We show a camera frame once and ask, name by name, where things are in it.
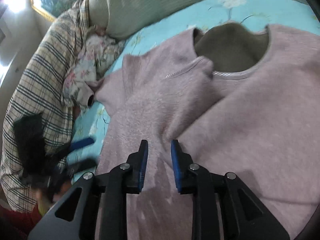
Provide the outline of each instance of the sweater sleeve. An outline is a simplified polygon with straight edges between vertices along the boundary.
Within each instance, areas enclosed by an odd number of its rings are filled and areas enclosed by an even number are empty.
[[[78,94],[76,101],[80,106],[85,108],[92,106],[94,93],[85,82],[76,82]]]
[[[125,99],[123,70],[119,69],[104,77],[102,85],[95,93],[95,100],[102,103],[108,115],[112,117],[117,109],[125,103]]]
[[[35,225],[40,221],[42,216],[38,211],[38,204],[33,208],[32,212],[22,213],[5,209],[0,206],[4,218],[15,228],[25,234],[29,234]]]

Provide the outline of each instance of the wall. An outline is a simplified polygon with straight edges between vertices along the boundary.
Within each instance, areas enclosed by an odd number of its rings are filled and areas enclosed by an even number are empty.
[[[36,17],[36,21],[38,23],[38,28],[40,31],[41,36],[44,37],[44,35],[47,33],[47,31],[49,30],[52,22],[48,21],[47,19],[45,19],[44,17],[42,17],[39,13],[37,13],[36,11],[34,11],[35,17]]]
[[[9,100],[44,36],[39,31],[30,0],[26,2],[25,10],[15,14],[7,9],[0,19],[0,28],[6,35],[0,45],[0,63],[9,66],[0,85],[0,149],[2,149],[3,120]]]

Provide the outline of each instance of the bed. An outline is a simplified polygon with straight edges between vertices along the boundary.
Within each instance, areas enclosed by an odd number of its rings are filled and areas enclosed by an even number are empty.
[[[124,51],[105,75],[121,68],[125,54],[141,55],[185,29],[196,26],[206,32],[226,21],[241,22],[254,32],[262,30],[267,24],[277,23],[320,35],[320,22],[310,6],[294,0],[203,0],[142,28],[127,39]],[[109,119],[99,102],[76,119],[73,139],[94,136],[96,142],[71,153],[68,163],[99,157]]]

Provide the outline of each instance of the sweater neckline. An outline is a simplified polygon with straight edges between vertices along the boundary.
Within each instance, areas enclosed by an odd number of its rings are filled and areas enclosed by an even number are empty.
[[[189,45],[191,46],[191,50],[192,53],[194,54],[195,59],[196,58],[200,58],[200,57],[204,57],[204,56],[198,56],[196,51],[195,51],[195,47],[194,47],[194,31],[196,28],[191,29],[190,35],[191,35],[191,39],[189,39]],[[248,30],[248,32],[254,34],[254,35],[262,35],[262,34],[268,34],[269,36],[269,42],[268,42],[268,47],[266,52],[264,53],[264,55],[262,56],[262,58],[252,67],[244,70],[244,71],[240,71],[240,72],[221,72],[221,71],[213,71],[212,74],[214,76],[223,78],[223,79],[244,79],[244,78],[248,78],[253,72],[255,72],[258,68],[260,68],[266,61],[269,60],[270,58],[270,54],[272,52],[272,49],[274,47],[274,35],[273,35],[273,30],[271,28],[270,25],[266,25],[265,29],[259,32],[252,32],[250,30]]]

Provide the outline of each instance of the ceiling light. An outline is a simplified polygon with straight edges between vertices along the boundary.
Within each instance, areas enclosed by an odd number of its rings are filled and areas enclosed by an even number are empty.
[[[26,7],[26,0],[4,0],[4,3],[7,4],[9,9],[14,13],[18,13]]]

